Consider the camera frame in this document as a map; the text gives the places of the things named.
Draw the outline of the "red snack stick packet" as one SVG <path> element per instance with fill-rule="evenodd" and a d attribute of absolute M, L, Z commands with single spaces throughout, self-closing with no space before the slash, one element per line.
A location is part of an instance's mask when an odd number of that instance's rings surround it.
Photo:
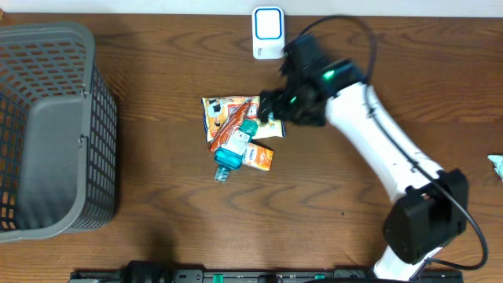
<path fill-rule="evenodd" d="M 237 108 L 235 112 L 229 115 L 225 123 L 220 127 L 218 133 L 210 143 L 208 148 L 209 152 L 215 152 L 222 145 L 228 142 L 231 135 L 242 125 L 244 120 L 247 118 L 250 106 L 251 102 L 246 101 L 239 108 Z"/>

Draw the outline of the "orange tissue pack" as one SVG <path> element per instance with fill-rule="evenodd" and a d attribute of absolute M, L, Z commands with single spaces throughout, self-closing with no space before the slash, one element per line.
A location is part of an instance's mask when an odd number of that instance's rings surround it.
<path fill-rule="evenodd" d="M 274 158 L 274 151 L 254 143 L 248 143 L 243 156 L 243 165 L 260 171 L 269 171 Z"/>

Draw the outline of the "teal mouthwash bottle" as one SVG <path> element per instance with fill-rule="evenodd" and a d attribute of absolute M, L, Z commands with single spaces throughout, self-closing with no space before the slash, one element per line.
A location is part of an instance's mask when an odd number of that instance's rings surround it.
<path fill-rule="evenodd" d="M 259 125 L 251 119 L 246 119 L 215 152 L 215 162 L 218 169 L 215 181 L 224 183 L 233 170 L 241 167 L 246 145 L 255 136 Z"/>

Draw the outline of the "small teal wipes packet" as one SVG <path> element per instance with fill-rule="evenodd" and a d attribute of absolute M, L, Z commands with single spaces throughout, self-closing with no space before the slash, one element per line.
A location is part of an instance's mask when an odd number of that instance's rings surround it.
<path fill-rule="evenodd" d="M 487 156 L 487 158 L 493 163 L 494 171 L 496 172 L 500 180 L 503 180 L 503 156 L 490 154 Z"/>

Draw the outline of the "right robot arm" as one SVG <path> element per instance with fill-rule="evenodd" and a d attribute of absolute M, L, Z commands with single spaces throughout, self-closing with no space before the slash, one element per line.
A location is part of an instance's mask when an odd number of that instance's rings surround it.
<path fill-rule="evenodd" d="M 408 281 L 466 229 L 468 181 L 445 171 L 402 131 L 350 59 L 332 60 L 312 35 L 284 47 L 285 87 L 260 94 L 261 120 L 274 116 L 339 130 L 383 184 L 393 207 L 384 221 L 387 247 L 374 265 L 381 279 Z"/>

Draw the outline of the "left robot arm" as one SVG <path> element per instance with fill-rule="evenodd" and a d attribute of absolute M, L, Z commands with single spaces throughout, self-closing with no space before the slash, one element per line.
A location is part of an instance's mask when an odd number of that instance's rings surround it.
<path fill-rule="evenodd" d="M 121 283 L 171 283 L 172 272 L 160 263 L 130 261 L 122 271 Z"/>

